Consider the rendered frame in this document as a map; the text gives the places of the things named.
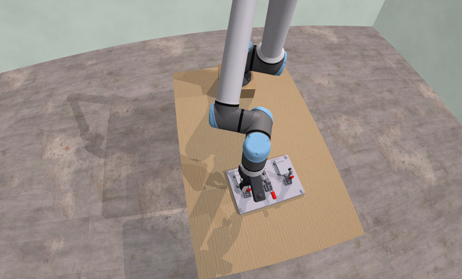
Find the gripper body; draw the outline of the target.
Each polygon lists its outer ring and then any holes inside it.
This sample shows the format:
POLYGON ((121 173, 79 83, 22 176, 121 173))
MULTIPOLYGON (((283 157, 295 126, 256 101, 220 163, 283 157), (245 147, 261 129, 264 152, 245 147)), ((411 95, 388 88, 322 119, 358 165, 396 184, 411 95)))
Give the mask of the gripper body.
POLYGON ((242 169, 241 169, 240 166, 238 167, 238 172, 239 172, 239 174, 241 176, 242 182, 244 182, 244 186, 250 186, 248 176, 245 173, 242 172, 242 169))

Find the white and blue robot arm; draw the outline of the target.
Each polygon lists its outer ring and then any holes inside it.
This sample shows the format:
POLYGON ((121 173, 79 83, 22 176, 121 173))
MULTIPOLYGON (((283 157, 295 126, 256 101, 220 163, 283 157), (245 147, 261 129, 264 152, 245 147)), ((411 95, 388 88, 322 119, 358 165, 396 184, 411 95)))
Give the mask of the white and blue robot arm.
POLYGON ((266 200, 261 173, 271 151, 273 115, 263 107, 239 108, 242 86, 251 80, 251 71, 279 76, 287 53, 283 45, 298 0, 269 0, 262 44, 251 42, 257 0, 233 0, 226 33, 215 104, 209 125, 246 134, 242 145, 242 172, 248 176, 254 202, 266 200))

